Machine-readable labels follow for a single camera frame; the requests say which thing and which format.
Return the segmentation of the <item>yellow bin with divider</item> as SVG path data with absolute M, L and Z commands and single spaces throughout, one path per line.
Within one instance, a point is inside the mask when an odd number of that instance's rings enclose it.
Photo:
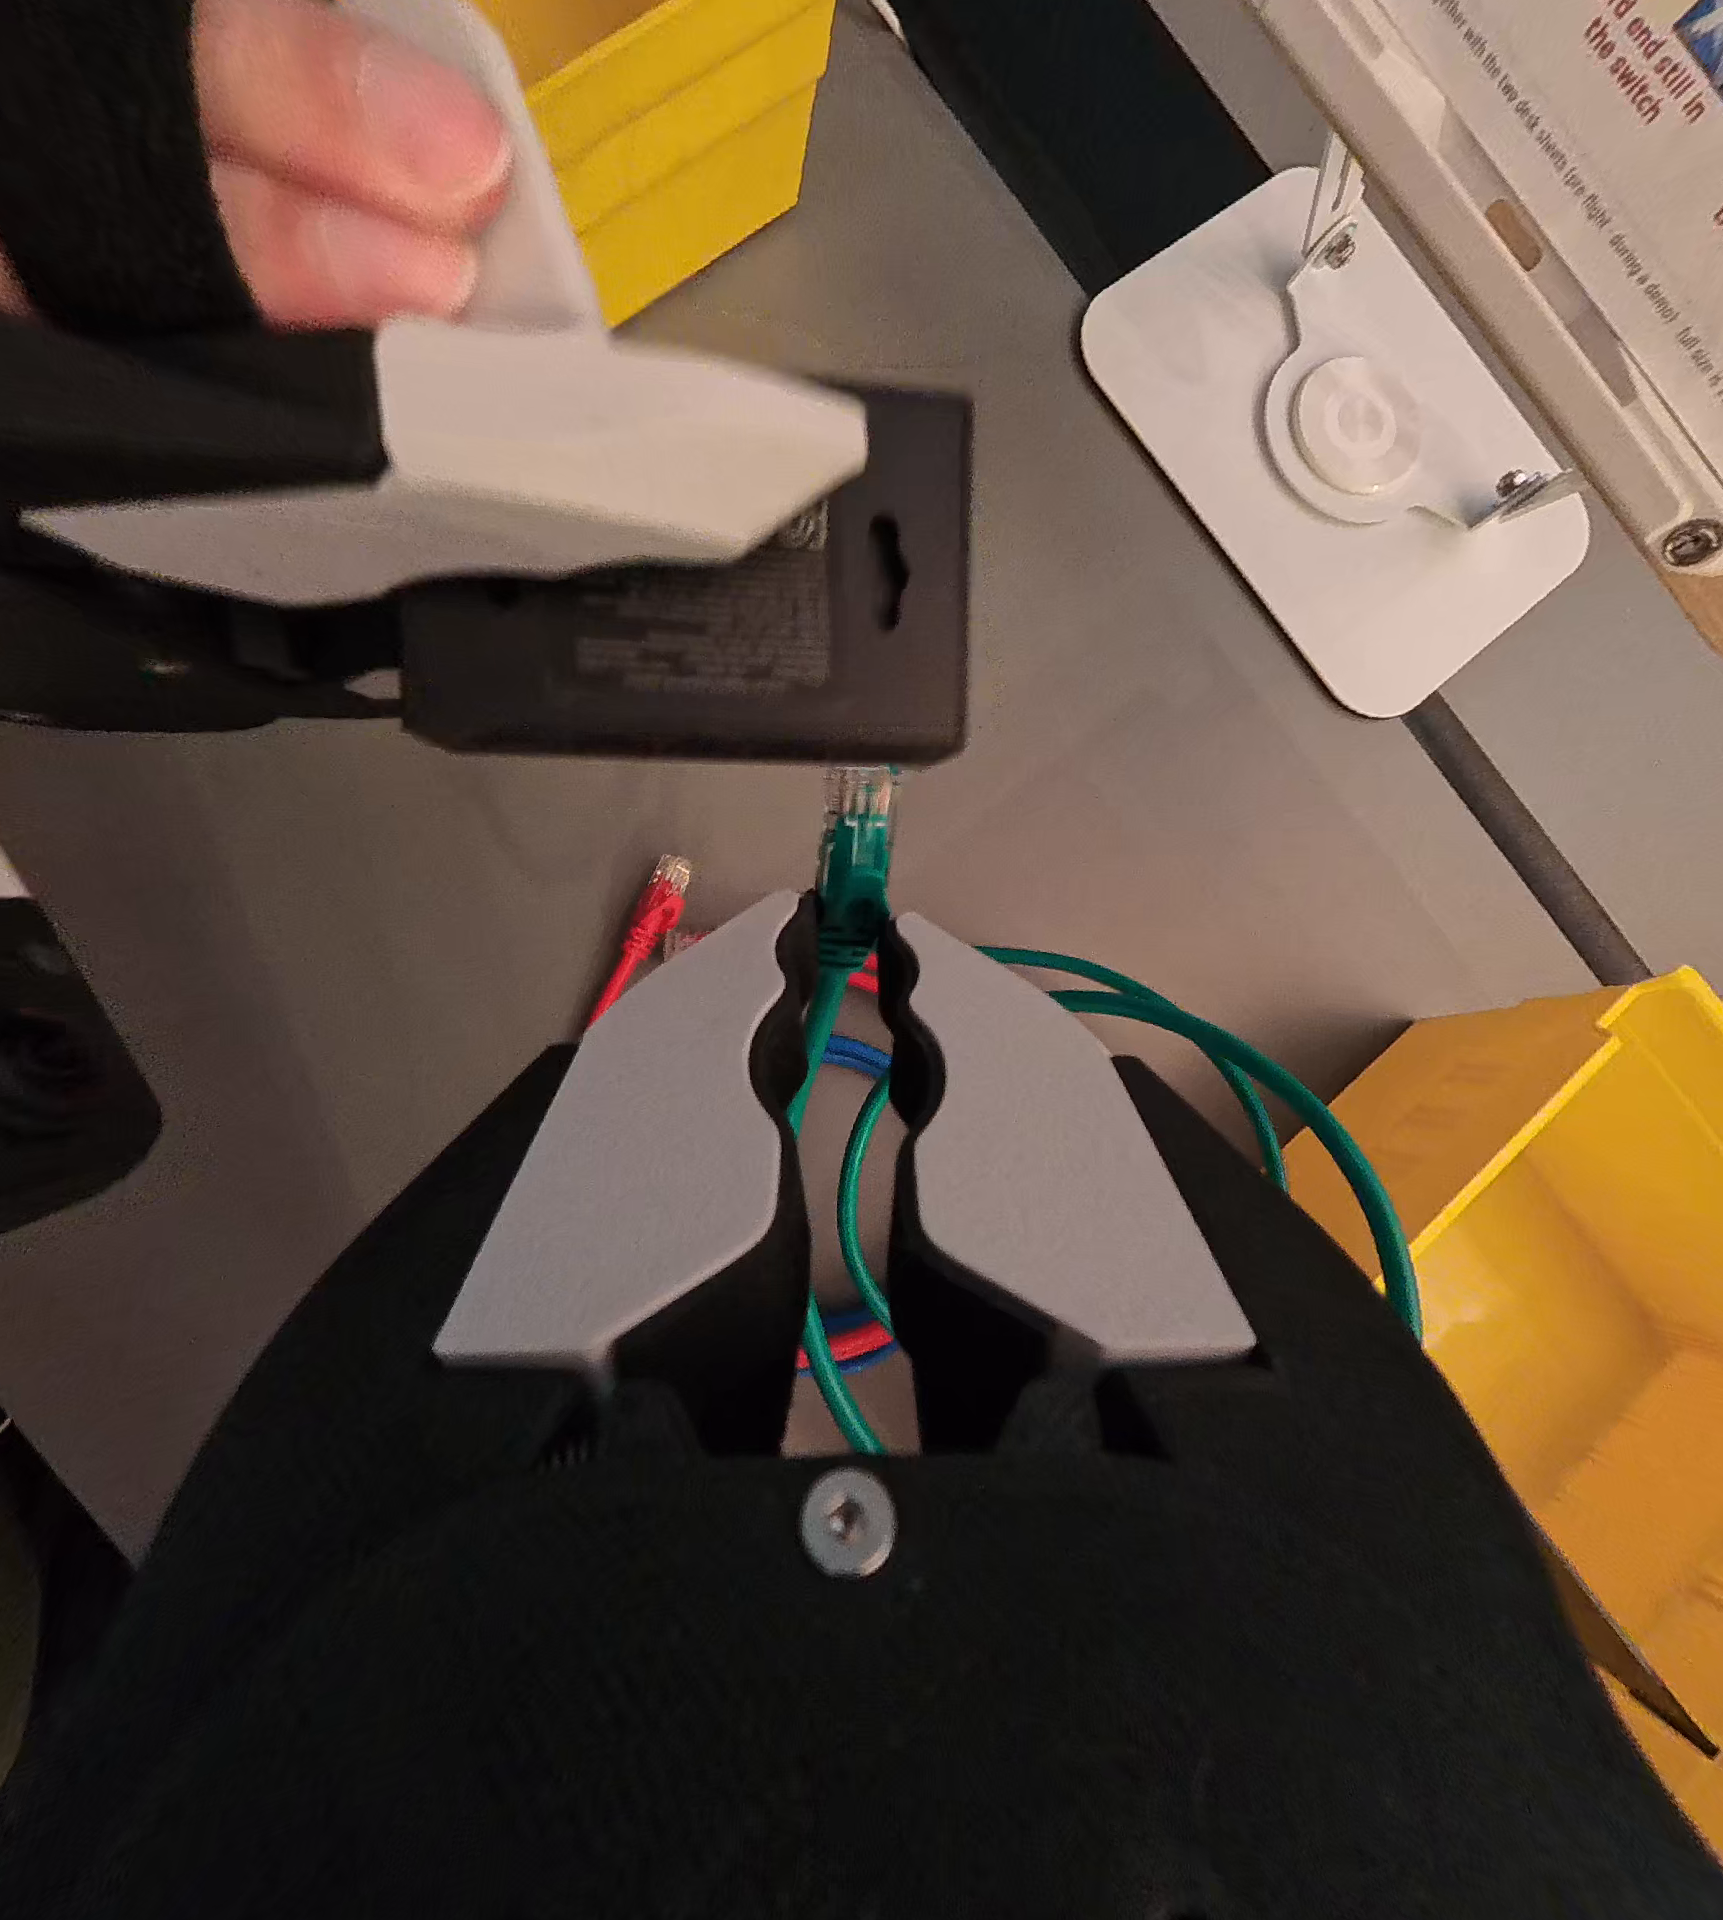
M 1723 1860 L 1723 997 L 1673 966 L 1414 1017 L 1331 1114 L 1405 1218 L 1428 1353 L 1717 1743 L 1615 1694 Z

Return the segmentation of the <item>white stand base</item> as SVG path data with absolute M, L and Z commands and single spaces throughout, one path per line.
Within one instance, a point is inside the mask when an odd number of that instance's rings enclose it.
M 1407 717 L 1587 556 L 1530 433 L 1325 139 L 1090 296 L 1078 356 L 1316 683 Z

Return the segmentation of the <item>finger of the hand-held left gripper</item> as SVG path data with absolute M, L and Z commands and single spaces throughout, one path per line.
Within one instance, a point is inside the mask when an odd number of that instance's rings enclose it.
M 21 507 L 129 576 L 282 611 L 414 584 L 730 563 L 869 470 L 860 399 L 604 331 L 389 319 L 372 479 Z

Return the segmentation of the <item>black ethernet switch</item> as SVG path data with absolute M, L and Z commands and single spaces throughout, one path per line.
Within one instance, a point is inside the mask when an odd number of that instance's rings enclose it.
M 730 563 L 407 589 L 397 722 L 450 758 L 949 759 L 972 401 L 853 399 L 869 470 Z

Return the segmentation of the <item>yellow plastic bin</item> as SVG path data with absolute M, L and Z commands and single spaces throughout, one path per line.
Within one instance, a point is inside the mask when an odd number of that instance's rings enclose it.
M 484 0 L 607 326 L 797 200 L 833 0 Z

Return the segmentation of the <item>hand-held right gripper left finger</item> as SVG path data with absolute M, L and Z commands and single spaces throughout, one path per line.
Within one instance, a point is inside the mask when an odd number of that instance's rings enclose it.
M 438 1358 L 666 1386 L 697 1451 L 776 1454 L 808 1295 L 791 1125 L 808 993 L 815 894 L 770 892 L 596 1013 Z

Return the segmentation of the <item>black table mat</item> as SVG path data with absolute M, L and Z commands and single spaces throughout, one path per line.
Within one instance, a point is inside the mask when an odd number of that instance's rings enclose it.
M 898 41 L 1087 296 L 1272 161 L 1144 0 L 892 0 Z

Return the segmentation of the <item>person's left hand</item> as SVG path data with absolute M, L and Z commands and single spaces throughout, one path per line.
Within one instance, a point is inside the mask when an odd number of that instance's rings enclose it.
M 282 331 L 458 319 L 512 146 L 493 99 L 397 31 L 305 0 L 203 0 L 214 200 Z M 0 253 L 0 316 L 30 319 Z

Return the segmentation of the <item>printed instruction sheet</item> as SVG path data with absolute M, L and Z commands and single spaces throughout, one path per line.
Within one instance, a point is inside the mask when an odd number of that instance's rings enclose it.
M 1437 0 L 1386 20 L 1723 486 L 1723 7 Z

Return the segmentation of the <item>black bin divider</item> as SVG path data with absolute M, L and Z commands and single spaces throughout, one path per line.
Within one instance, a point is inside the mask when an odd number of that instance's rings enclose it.
M 1717 1761 L 1717 1743 L 1687 1716 L 1679 1689 L 1650 1668 L 1650 1658 L 1629 1640 L 1629 1630 L 1606 1614 L 1606 1601 L 1580 1584 L 1580 1574 L 1561 1556 L 1561 1543 L 1541 1534 L 1541 1522 L 1526 1522 L 1530 1543 L 1541 1556 L 1547 1590 L 1565 1614 L 1565 1630 L 1575 1635 L 1580 1658 L 1615 1681 L 1657 1725 L 1667 1725 L 1679 1743 L 1687 1743 L 1699 1759 Z

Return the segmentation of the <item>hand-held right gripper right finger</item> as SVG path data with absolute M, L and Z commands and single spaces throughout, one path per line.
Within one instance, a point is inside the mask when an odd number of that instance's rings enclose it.
M 985 1454 L 1026 1396 L 1258 1358 L 1113 1051 L 925 913 L 882 929 L 887 1320 L 925 1454 Z

